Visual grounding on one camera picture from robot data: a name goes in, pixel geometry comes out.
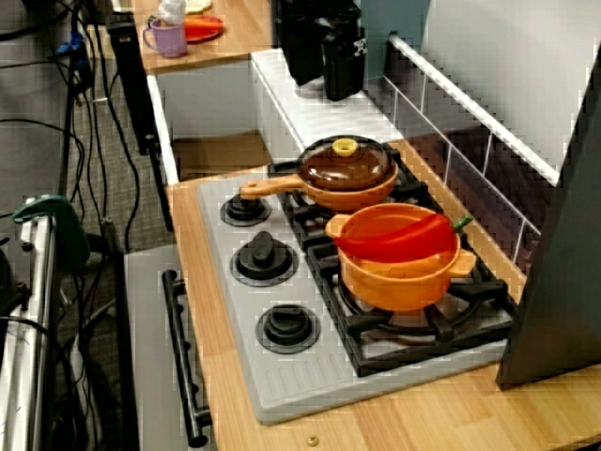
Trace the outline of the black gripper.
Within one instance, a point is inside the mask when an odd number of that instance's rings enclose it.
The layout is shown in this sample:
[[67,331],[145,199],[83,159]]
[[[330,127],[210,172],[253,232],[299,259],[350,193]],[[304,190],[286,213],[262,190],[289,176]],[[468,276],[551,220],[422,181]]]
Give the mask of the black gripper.
[[[323,75],[330,101],[344,100],[362,90],[367,43],[361,16],[354,1],[275,2],[275,30],[281,31],[285,61],[298,86]],[[317,24],[320,20],[339,32],[331,31],[324,38],[324,28]]]

